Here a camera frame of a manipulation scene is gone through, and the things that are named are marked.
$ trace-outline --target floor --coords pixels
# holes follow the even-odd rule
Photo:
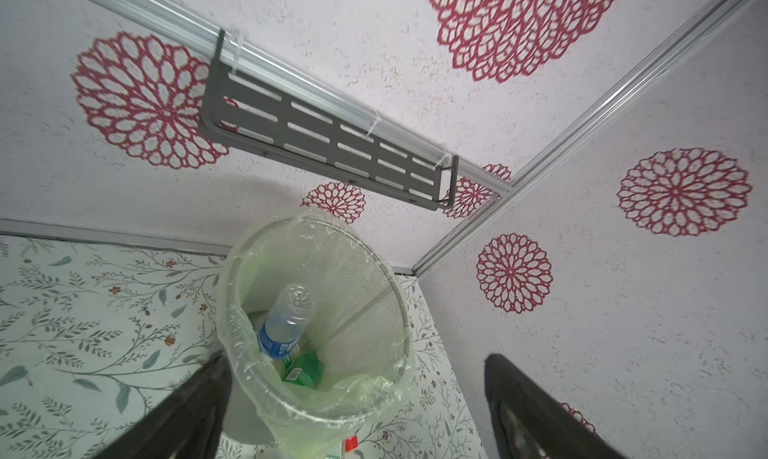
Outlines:
[[[89,457],[206,361],[224,258],[0,236],[0,451]],[[485,459],[464,395],[413,277],[408,404],[363,426],[349,459]],[[217,457],[276,445],[222,437]]]

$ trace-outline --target leaf print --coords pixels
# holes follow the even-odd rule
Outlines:
[[[123,414],[125,407],[128,406],[129,396],[130,387],[120,382],[120,391],[118,391],[118,396],[115,398],[115,403],[118,405],[118,411],[120,411],[120,414]]]
[[[53,264],[48,264],[48,265],[64,265],[64,264],[69,264],[70,262],[72,262],[72,258],[71,258],[71,257],[69,257],[68,255],[65,255],[65,256],[62,258],[62,260],[61,260],[61,261],[56,261],[56,262],[54,262]]]
[[[81,385],[81,386],[85,387],[86,389],[91,389],[92,391],[99,391],[99,392],[101,392],[101,389],[99,389],[96,384],[94,384],[93,382],[89,381],[88,379],[75,379],[72,382],[74,382],[77,385]]]
[[[160,357],[160,349],[157,349],[155,352],[153,352],[152,355],[149,356],[146,361],[144,361],[141,367],[144,369],[151,368],[154,366],[154,363],[158,361],[158,357]]]
[[[181,313],[182,313],[182,312],[184,312],[184,310],[185,310],[186,308],[187,308],[187,305],[186,305],[186,304],[185,304],[185,305],[182,305],[181,307],[179,307],[179,308],[178,308],[178,309],[176,309],[175,311],[171,312],[171,313],[170,313],[170,317],[172,317],[172,318],[176,319],[177,317],[179,317],[179,316],[181,315]]]
[[[23,365],[17,365],[6,372],[3,377],[0,377],[0,386],[4,386],[9,382],[18,381],[24,377],[27,377],[27,369]]]

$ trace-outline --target plastic bottle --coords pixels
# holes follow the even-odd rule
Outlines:
[[[280,359],[290,353],[315,313],[315,300],[302,284],[288,284],[258,332],[261,350]]]

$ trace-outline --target metal rail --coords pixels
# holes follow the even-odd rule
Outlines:
[[[562,162],[729,25],[754,0],[712,0],[510,180],[512,194],[486,202],[413,266],[421,278],[445,262]]]
[[[90,1],[207,57],[214,56],[220,27],[169,0]],[[232,66],[236,49],[236,39],[230,34],[221,53],[222,62]],[[452,154],[445,147],[390,118],[381,116],[374,108],[312,78],[254,44],[245,42],[242,45],[237,68],[355,126],[367,130],[376,124],[377,136],[438,166],[451,165]],[[511,192],[508,183],[464,158],[459,163],[458,175],[484,185],[499,195],[505,196]]]

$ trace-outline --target wall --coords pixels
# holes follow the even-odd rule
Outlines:
[[[525,20],[515,8],[489,15],[509,0],[475,0],[470,10],[463,0],[176,1],[509,177],[708,0],[519,0],[532,12]],[[227,245],[265,207],[314,199],[394,265],[410,266],[483,199],[464,183],[450,214],[358,189],[320,200],[329,179],[184,136],[194,134],[202,76],[174,86],[187,101],[180,106],[149,105],[168,120],[143,112],[141,87],[162,97],[166,80],[148,70],[120,86],[117,100],[130,106],[98,99],[106,92],[88,80],[120,79],[94,47],[112,45],[123,61],[138,46],[121,49],[120,33],[147,45],[145,28],[84,0],[2,0],[0,14],[13,44],[0,52],[3,218]],[[476,21],[491,25],[472,36]],[[496,33],[511,23],[513,32]],[[556,33],[532,39],[543,37],[533,30]],[[510,49],[518,36],[526,46]],[[159,40],[171,49],[153,57],[155,67],[186,56]],[[178,78],[206,58],[188,61],[171,67]],[[123,79],[136,72],[123,62],[115,70]]]
[[[420,280],[486,445],[500,352],[628,457],[768,455],[767,23],[760,0]]]

